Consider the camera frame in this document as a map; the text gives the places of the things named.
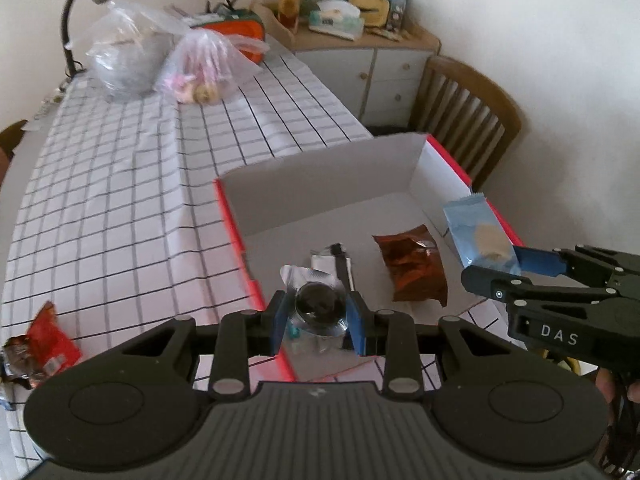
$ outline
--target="cabinet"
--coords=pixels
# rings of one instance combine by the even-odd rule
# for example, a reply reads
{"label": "cabinet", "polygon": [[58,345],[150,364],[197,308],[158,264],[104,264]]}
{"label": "cabinet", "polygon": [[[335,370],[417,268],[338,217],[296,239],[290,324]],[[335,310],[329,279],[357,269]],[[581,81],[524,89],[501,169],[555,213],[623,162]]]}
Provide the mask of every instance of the cabinet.
{"label": "cabinet", "polygon": [[298,52],[296,56],[353,115],[360,116],[373,61],[373,49],[311,50]]}
{"label": "cabinet", "polygon": [[365,126],[407,126],[424,64],[440,40],[409,18],[401,43],[373,34],[349,41],[318,34],[304,25],[296,34],[273,13],[256,6],[267,34],[296,54]]}
{"label": "cabinet", "polygon": [[365,126],[407,126],[429,51],[334,48],[297,52]]}

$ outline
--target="blue snack package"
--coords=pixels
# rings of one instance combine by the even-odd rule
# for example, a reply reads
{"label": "blue snack package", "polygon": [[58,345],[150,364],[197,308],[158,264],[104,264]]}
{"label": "blue snack package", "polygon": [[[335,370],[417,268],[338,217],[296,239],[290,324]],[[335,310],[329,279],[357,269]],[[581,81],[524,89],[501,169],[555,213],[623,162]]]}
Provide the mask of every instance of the blue snack package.
{"label": "blue snack package", "polygon": [[444,215],[463,266],[473,264],[520,275],[513,245],[483,193],[445,204]]}

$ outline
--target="table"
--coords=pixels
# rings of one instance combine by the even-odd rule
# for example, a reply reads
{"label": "table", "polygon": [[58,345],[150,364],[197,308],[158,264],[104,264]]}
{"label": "table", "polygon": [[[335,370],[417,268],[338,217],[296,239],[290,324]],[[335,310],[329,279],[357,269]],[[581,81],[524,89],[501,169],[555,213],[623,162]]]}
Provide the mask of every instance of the table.
{"label": "table", "polygon": [[[250,308],[212,181],[233,168],[370,134],[275,41],[264,71],[223,103],[176,105],[157,94],[108,102],[88,76],[60,105],[18,211],[6,265],[0,338],[26,332],[53,300],[65,332],[91,357],[180,314],[216,323]],[[467,319],[504,335],[490,302]],[[433,358],[425,381],[438,386]],[[206,388],[212,356],[195,386]],[[251,380],[277,380],[272,358]],[[337,378],[382,383],[380,358]],[[18,471],[38,456],[24,430],[27,391],[7,412]]]}

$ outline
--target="cabinet drawer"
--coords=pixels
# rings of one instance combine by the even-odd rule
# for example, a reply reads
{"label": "cabinet drawer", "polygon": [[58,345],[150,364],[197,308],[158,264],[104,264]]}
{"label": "cabinet drawer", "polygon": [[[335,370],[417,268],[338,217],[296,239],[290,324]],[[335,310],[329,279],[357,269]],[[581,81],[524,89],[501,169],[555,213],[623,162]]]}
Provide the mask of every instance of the cabinet drawer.
{"label": "cabinet drawer", "polygon": [[424,50],[379,49],[372,81],[421,79],[424,64],[431,52]]}
{"label": "cabinet drawer", "polygon": [[419,86],[419,79],[371,83],[365,113],[411,108]]}
{"label": "cabinet drawer", "polygon": [[373,60],[373,49],[311,50],[298,52],[296,57],[306,63],[311,72],[353,115],[360,115]]}
{"label": "cabinet drawer", "polygon": [[365,126],[400,126],[409,124],[411,108],[396,108],[384,112],[365,112],[362,115],[362,124]]}

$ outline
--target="wooden countertop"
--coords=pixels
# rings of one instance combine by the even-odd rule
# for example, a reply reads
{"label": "wooden countertop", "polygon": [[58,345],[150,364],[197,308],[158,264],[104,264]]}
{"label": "wooden countertop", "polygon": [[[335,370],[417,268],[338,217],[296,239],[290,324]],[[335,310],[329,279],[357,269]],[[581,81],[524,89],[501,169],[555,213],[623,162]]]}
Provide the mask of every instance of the wooden countertop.
{"label": "wooden countertop", "polygon": [[440,40],[418,25],[414,25],[405,19],[405,28],[412,34],[413,38],[403,41],[391,41],[375,34],[363,34],[356,41],[344,40],[337,36],[313,32],[300,25],[298,32],[292,34],[290,30],[283,27],[276,20],[273,13],[263,6],[256,6],[254,11],[264,23],[267,34],[273,36],[281,44],[292,52],[302,52],[307,50],[328,50],[334,48],[407,48],[411,50],[431,50],[434,53],[440,51]]}

